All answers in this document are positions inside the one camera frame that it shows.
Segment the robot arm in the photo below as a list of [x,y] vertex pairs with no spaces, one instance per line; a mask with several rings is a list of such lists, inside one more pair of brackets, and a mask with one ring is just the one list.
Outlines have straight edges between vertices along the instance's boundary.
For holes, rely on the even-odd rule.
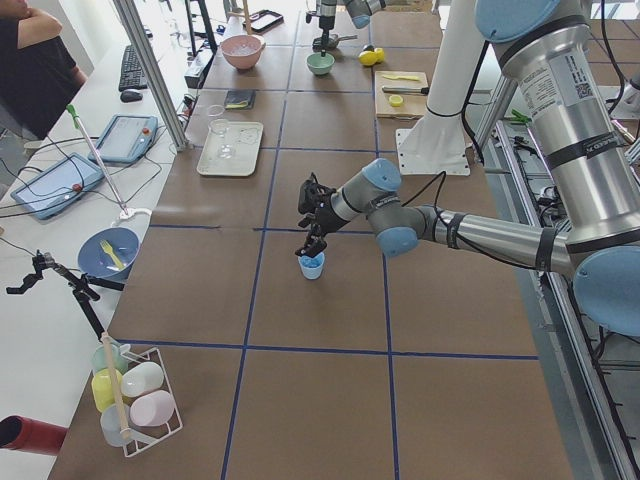
[[[301,253],[317,255],[328,234],[364,215],[389,257],[426,240],[568,275],[592,321],[637,335],[639,188],[586,59],[587,12],[582,1],[454,2],[425,115],[399,144],[400,161],[376,159],[339,188],[306,180],[298,200],[307,230]],[[485,47],[493,48],[502,74],[527,103],[571,224],[566,234],[436,205],[405,206],[398,197],[403,173],[465,167],[462,112]]]
[[[384,10],[387,2],[384,0],[344,0],[341,4],[346,8],[356,29],[362,29],[370,23],[370,18],[377,12]],[[331,31],[335,28],[337,0],[316,0],[312,10],[306,12],[305,21],[309,24],[313,17],[318,19],[321,35],[313,42],[313,50],[326,52],[330,48]]]

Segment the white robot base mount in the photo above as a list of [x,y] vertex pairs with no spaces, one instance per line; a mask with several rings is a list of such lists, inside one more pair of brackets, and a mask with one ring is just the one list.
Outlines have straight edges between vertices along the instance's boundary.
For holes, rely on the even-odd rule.
[[397,154],[403,175],[470,174],[463,109],[485,44],[476,26],[475,6],[474,1],[451,3],[426,111],[412,129],[399,132]]

